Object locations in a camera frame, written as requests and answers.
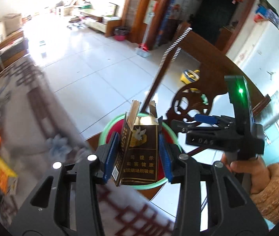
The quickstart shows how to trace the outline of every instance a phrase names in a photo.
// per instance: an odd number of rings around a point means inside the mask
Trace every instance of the sleeve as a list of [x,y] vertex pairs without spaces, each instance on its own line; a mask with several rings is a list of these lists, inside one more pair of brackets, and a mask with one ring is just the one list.
[[264,218],[274,224],[279,222],[279,163],[269,165],[271,181],[266,188],[258,194],[251,195],[258,210]]

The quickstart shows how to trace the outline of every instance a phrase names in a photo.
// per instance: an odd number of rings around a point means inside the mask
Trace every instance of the qr code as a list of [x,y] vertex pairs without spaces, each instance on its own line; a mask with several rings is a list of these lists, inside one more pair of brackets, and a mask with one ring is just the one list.
[[112,176],[115,179],[115,181],[117,180],[118,175],[119,175],[119,171],[118,171],[117,167],[114,166],[113,171],[112,171]]

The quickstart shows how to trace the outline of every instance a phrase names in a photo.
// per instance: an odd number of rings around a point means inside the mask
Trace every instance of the refrigerator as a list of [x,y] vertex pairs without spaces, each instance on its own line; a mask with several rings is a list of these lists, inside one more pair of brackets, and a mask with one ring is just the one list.
[[270,21],[256,23],[233,62],[271,97],[279,89],[279,29]]

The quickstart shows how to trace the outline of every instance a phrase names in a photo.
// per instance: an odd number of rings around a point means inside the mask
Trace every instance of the black cardboard box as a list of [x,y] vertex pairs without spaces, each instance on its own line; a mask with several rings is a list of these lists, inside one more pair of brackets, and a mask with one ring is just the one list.
[[158,175],[158,119],[156,104],[149,103],[150,114],[138,117],[140,102],[134,100],[125,115],[120,134],[121,150],[112,172],[118,186],[157,182]]

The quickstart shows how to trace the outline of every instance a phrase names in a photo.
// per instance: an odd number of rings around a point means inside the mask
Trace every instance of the dark doorway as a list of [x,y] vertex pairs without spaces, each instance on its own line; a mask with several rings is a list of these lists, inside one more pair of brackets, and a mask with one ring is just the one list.
[[220,28],[227,26],[237,7],[233,0],[203,0],[192,23],[195,33],[215,44]]

